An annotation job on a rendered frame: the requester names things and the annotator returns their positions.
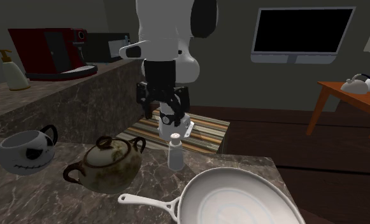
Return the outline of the white salt shaker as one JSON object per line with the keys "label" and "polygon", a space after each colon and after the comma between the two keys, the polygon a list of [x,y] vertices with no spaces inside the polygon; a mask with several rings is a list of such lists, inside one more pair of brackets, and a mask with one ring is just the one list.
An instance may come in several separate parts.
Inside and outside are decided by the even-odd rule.
{"label": "white salt shaker", "polygon": [[178,133],[171,134],[167,164],[172,171],[180,171],[184,168],[185,163],[183,159],[181,135]]}

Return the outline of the grey framed wall television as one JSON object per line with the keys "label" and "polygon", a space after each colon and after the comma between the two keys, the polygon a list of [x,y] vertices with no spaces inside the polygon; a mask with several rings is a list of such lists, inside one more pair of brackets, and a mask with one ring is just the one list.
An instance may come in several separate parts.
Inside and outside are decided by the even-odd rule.
{"label": "grey framed wall television", "polygon": [[356,7],[259,8],[250,59],[254,63],[330,64]]}

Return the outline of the brown lidded ceramic pot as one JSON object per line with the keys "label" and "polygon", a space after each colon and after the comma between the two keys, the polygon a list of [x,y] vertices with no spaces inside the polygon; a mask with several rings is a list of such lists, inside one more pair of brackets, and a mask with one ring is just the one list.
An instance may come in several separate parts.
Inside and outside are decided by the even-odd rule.
{"label": "brown lidded ceramic pot", "polygon": [[79,162],[68,165],[63,172],[67,182],[105,194],[124,191],[141,168],[146,140],[101,136]]}

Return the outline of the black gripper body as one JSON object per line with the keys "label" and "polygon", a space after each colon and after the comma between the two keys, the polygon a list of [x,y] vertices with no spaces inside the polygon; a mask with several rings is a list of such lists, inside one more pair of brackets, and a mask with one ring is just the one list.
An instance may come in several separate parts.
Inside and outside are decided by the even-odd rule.
{"label": "black gripper body", "polygon": [[147,90],[150,94],[174,94],[176,81],[176,62],[144,60]]}

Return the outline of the black toaster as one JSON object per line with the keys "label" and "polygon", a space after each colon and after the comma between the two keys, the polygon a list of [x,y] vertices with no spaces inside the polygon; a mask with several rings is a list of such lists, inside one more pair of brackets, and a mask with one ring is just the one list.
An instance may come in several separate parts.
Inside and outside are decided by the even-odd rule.
{"label": "black toaster", "polygon": [[82,53],[85,62],[112,63],[122,60],[119,55],[121,47],[131,43],[129,33],[88,33]]}

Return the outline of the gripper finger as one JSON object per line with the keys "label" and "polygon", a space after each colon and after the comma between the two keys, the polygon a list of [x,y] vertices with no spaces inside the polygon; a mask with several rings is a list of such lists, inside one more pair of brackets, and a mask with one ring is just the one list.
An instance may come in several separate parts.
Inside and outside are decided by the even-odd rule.
{"label": "gripper finger", "polygon": [[154,101],[153,95],[149,93],[148,84],[144,81],[136,84],[136,102],[140,104],[144,111],[144,117],[151,119],[152,109],[151,103]]}
{"label": "gripper finger", "polygon": [[166,112],[168,117],[168,125],[174,123],[175,127],[180,125],[181,119],[185,116],[186,112],[190,109],[190,97],[188,87],[174,87],[166,94],[165,103],[172,110]]}

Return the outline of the white frying pan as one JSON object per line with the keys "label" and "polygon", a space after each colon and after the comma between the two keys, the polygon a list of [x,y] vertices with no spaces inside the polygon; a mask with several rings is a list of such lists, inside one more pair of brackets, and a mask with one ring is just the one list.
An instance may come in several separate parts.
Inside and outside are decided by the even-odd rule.
{"label": "white frying pan", "polygon": [[280,189],[250,171],[232,167],[199,173],[171,202],[123,193],[118,203],[161,208],[177,224],[306,224]]}

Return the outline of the small white kettle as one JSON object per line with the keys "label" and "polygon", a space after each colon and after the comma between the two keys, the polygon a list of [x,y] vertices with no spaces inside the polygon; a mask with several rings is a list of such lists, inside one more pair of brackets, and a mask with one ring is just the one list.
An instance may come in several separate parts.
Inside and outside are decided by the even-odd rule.
{"label": "small white kettle", "polygon": [[341,86],[341,90],[351,94],[367,94],[368,85],[365,81],[358,80],[357,77],[365,76],[367,79],[370,79],[370,76],[367,74],[356,74],[352,79],[347,79],[346,82]]}

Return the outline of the orange wooden table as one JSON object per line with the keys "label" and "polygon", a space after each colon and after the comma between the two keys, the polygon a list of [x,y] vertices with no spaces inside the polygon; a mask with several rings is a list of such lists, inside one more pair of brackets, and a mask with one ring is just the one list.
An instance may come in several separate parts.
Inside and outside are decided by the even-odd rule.
{"label": "orange wooden table", "polygon": [[370,92],[366,94],[351,94],[341,90],[342,83],[337,81],[318,81],[322,86],[320,95],[315,105],[311,120],[306,130],[306,135],[310,136],[317,124],[320,114],[325,106],[325,103],[330,95],[341,99],[342,101],[359,108],[370,114]]}

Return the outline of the red coffee machine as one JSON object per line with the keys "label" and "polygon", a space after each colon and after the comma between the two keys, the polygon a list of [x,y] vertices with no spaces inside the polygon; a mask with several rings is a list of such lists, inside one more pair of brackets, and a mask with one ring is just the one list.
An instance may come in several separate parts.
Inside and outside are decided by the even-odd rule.
{"label": "red coffee machine", "polygon": [[97,73],[97,66],[88,65],[83,58],[85,29],[32,28],[8,32],[31,81],[67,81]]}

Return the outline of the cream soap dispenser brown pump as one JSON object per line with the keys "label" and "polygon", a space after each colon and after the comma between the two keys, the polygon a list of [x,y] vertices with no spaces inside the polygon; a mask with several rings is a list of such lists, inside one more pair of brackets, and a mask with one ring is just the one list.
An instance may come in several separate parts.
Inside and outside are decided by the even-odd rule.
{"label": "cream soap dispenser brown pump", "polygon": [[10,91],[21,91],[30,88],[27,78],[16,63],[7,55],[8,52],[11,53],[10,50],[0,50],[3,62],[3,75]]}

